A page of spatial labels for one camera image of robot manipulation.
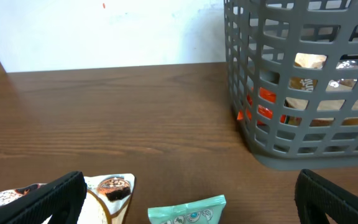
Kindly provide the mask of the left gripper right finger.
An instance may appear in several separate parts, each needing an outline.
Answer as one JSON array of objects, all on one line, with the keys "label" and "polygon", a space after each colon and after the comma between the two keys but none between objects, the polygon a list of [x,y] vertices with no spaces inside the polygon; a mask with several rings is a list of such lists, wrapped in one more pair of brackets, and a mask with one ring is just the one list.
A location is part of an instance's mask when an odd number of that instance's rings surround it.
[{"label": "left gripper right finger", "polygon": [[358,223],[358,197],[309,169],[300,171],[295,184],[300,223]]}]

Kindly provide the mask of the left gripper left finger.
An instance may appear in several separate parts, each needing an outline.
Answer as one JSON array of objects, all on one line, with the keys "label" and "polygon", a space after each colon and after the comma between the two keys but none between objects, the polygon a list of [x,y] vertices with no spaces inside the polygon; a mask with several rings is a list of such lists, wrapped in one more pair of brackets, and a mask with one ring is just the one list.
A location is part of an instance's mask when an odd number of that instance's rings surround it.
[{"label": "left gripper left finger", "polygon": [[0,224],[76,223],[86,198],[83,173],[72,171],[0,207]]}]

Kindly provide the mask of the cookie pouch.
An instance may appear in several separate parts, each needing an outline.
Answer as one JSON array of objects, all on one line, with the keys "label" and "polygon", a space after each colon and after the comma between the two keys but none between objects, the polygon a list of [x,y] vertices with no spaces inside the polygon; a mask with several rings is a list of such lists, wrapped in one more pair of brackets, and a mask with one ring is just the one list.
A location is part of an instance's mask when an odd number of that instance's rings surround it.
[{"label": "cookie pouch", "polygon": [[[123,223],[135,186],[133,174],[84,176],[87,194],[77,224]],[[0,192],[0,207],[41,187],[44,183]]]},{"label": "cookie pouch", "polygon": [[[326,64],[328,57],[326,55],[298,53],[295,57],[295,66],[322,70]],[[358,54],[345,54],[341,56],[336,64],[336,70],[354,72],[358,70]],[[309,77],[291,77],[289,79],[288,87],[292,90],[300,90],[307,92],[319,91],[321,95],[326,93],[346,93],[354,90],[358,85],[358,78],[332,78],[321,81],[319,78]],[[345,98],[321,100],[316,107],[317,111],[340,111],[345,105]],[[287,97],[285,99],[285,106],[296,109],[305,110],[309,106],[309,100],[303,100],[295,97]],[[353,103],[352,110],[358,110],[358,100]]]}]

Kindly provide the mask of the teal snack bag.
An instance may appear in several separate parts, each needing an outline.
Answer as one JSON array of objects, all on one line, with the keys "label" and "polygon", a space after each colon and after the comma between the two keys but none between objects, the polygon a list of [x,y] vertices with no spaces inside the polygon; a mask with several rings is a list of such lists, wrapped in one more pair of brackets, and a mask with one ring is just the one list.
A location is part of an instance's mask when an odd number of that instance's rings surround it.
[{"label": "teal snack bag", "polygon": [[225,206],[225,196],[218,195],[191,203],[149,208],[147,211],[151,224],[218,224]]}]

